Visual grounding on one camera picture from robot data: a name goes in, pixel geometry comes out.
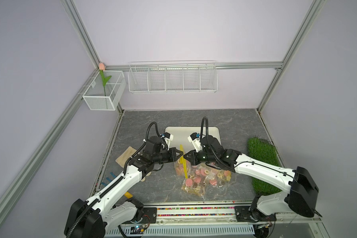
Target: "yellow stick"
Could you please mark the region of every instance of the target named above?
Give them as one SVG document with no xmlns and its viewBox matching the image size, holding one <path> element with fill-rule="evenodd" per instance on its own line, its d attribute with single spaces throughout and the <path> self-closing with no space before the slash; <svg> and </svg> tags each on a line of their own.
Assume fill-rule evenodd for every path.
<svg viewBox="0 0 357 238">
<path fill-rule="evenodd" d="M 184 152 L 184 147 L 180 145 L 180 150 Z M 184 173 L 185 173 L 185 178 L 188 178 L 188 172 L 186 171 L 186 159 L 184 159 L 184 156 L 181 156 L 180 158 L 182 165 L 184 166 Z"/>
</svg>

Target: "black cable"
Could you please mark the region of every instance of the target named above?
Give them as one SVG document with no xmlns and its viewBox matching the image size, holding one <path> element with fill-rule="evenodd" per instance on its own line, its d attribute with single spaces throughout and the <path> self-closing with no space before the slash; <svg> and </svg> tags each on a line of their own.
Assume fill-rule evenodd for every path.
<svg viewBox="0 0 357 238">
<path fill-rule="evenodd" d="M 258 164 L 258 163 L 254 162 L 254 161 L 242 161 L 242 162 L 240 162 L 239 164 L 237 164 L 235 167 L 237 167 L 238 165 L 240 165 L 240 164 L 242 164 L 242 163 L 252 163 L 252 164 L 260 165 L 260 166 L 265 167 L 265 168 L 267 168 L 267 169 L 272 169 L 273 171 L 276 171 L 276 172 L 281 173 L 281 174 L 285 174 L 285 175 L 291 177 L 293 180 L 295 180 L 295 182 L 298 182 L 294 177 L 292 177 L 292 176 L 289 175 L 289 174 L 286 174 L 286 173 L 281 172 L 281 171 L 279 171 L 279 170 L 276 170 L 276 169 L 267 167 L 267 166 L 262 165 L 262 164 Z"/>
<path fill-rule="evenodd" d="M 209 121 L 207 120 L 207 117 L 203 117 L 202 119 L 202 122 L 201 122 L 201 133 L 202 133 L 202 128 L 204 126 L 204 120 L 205 120 L 205 133 L 206 133 L 206 142 L 207 142 L 207 145 L 208 147 L 210 148 L 210 150 L 212 151 L 212 153 L 214 154 L 215 156 L 215 160 L 222 164 L 224 167 L 228 168 L 229 170 L 232 170 L 232 168 L 230 166 L 228 166 L 227 164 L 225 164 L 222 160 L 220 160 L 217 156 L 217 154 L 215 153 L 213 147 L 209 144 Z"/>
<path fill-rule="evenodd" d="M 130 162 L 130 160 L 135 157 L 145 146 L 146 144 L 146 141 L 148 140 L 148 137 L 149 137 L 149 133 L 150 133 L 150 129 L 151 127 L 155 125 L 155 130 L 156 130 L 156 134 L 158 137 L 160 137 L 160 134 L 159 134 L 159 131 L 157 129 L 157 123 L 155 121 L 151 122 L 149 125 L 148 125 L 148 128 L 147 128 L 147 132 L 145 133 L 145 141 L 143 142 L 142 146 L 140 146 L 140 148 L 133 154 L 131 155 L 131 157 L 129 157 L 125 164 L 124 164 L 124 168 L 123 168 L 123 174 L 126 175 L 126 172 L 127 172 L 127 166 L 128 166 L 128 163 Z"/>
<path fill-rule="evenodd" d="M 126 236 L 126 235 L 124 234 L 124 232 L 123 232 L 122 228 L 120 227 L 120 225 L 118 226 L 118 229 L 119 229 L 120 234 L 122 234 L 122 236 L 123 236 L 124 238 L 129 238 L 128 236 Z"/>
<path fill-rule="evenodd" d="M 79 215 L 77 217 L 77 219 L 75 220 L 75 222 L 73 223 L 73 225 L 69 228 L 69 231 L 67 232 L 66 238 L 70 238 L 71 235 L 73 234 L 73 232 L 75 231 L 75 229 L 77 228 L 78 223 L 81 222 L 81 220 L 83 219 L 83 217 L 90 211 L 90 208 L 92 208 L 92 206 L 94 206 L 97 202 L 99 202 L 99 199 L 96 198 L 94 201 L 92 201 L 90 203 L 90 205 L 88 207 L 85 208 L 85 210 L 83 210 L 83 212 L 81 213 L 81 215 Z"/>
<path fill-rule="evenodd" d="M 221 168 L 215 167 L 215 166 L 213 166 L 211 164 L 208 164 L 208 163 L 205 163 L 205 165 L 207 165 L 207 166 L 209 166 L 209 167 L 211 167 L 213 169 L 216 169 L 216 170 L 221 170 Z"/>
<path fill-rule="evenodd" d="M 319 217 L 322 217 L 322 215 L 318 211 L 316 211 L 316 209 L 314 209 L 313 211 L 316 213 L 316 215 L 318 215 Z"/>
<path fill-rule="evenodd" d="M 108 187 L 99 197 L 102 198 L 106 195 L 106 193 L 108 193 L 111 189 L 113 189 L 124 177 L 121 176 L 120 178 L 118 178 L 117 181 L 115 181 L 115 183 L 111 184 L 110 187 Z"/>
<path fill-rule="evenodd" d="M 162 169 L 163 166 L 164 166 L 164 164 L 161 165 L 160 169 L 153 169 L 152 171 L 159 171 Z"/>
<path fill-rule="evenodd" d="M 269 238 L 273 234 L 274 228 L 275 228 L 275 223 L 276 223 L 276 220 L 274 221 L 274 225 L 273 225 L 273 229 L 271 230 L 271 233 L 266 238 Z"/>
</svg>

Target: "red wire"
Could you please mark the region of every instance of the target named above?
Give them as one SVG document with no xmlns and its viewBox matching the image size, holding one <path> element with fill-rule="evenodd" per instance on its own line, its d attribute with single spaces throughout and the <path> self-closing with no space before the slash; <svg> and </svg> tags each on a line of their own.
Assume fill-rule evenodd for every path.
<svg viewBox="0 0 357 238">
<path fill-rule="evenodd" d="M 148 217 L 148 226 L 147 226 L 147 228 L 150 227 L 150 224 L 151 224 L 151 219 L 150 219 L 150 217 L 149 217 L 148 215 L 143 215 L 143 217 Z"/>
<path fill-rule="evenodd" d="M 273 225 L 272 222 L 270 221 L 270 217 L 269 216 L 267 216 L 267 219 L 270 222 L 270 224 Z"/>
</svg>

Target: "wire basket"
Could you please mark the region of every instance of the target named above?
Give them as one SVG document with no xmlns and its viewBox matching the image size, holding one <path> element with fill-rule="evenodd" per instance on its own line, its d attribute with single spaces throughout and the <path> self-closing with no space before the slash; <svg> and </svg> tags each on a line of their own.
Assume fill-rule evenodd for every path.
<svg viewBox="0 0 357 238">
<path fill-rule="evenodd" d="M 114 111 L 126 88 L 126 80 L 123 71 L 103 70 L 103 74 L 105 77 L 111 75 L 105 88 L 103 88 L 102 77 L 98 72 L 83 94 L 83 99 L 90 110 Z"/>
<path fill-rule="evenodd" d="M 134 94 L 216 92 L 218 86 L 215 63 L 135 65 L 128 79 Z"/>
</svg>

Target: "yellow object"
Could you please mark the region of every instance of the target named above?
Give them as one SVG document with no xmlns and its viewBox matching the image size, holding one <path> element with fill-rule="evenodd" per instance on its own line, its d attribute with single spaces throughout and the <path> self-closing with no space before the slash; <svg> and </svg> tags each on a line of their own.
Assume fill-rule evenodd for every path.
<svg viewBox="0 0 357 238">
<path fill-rule="evenodd" d="M 183 147 L 182 145 L 180 145 L 180 150 L 181 150 L 182 152 L 184 152 L 184 147 Z M 187 178 L 188 178 L 188 172 L 187 172 L 187 170 L 186 170 L 186 159 L 184 159 L 184 156 L 181 156 L 181 158 L 180 158 L 180 164 L 182 164 L 183 167 L 184 167 L 185 178 L 187 179 Z"/>
<path fill-rule="evenodd" d="M 132 196 L 132 194 L 131 194 L 131 193 L 129 193 L 129 192 L 126 192 L 124 195 L 125 195 L 127 198 L 131 198 L 131 197 L 133 197 L 133 196 Z"/>
</svg>

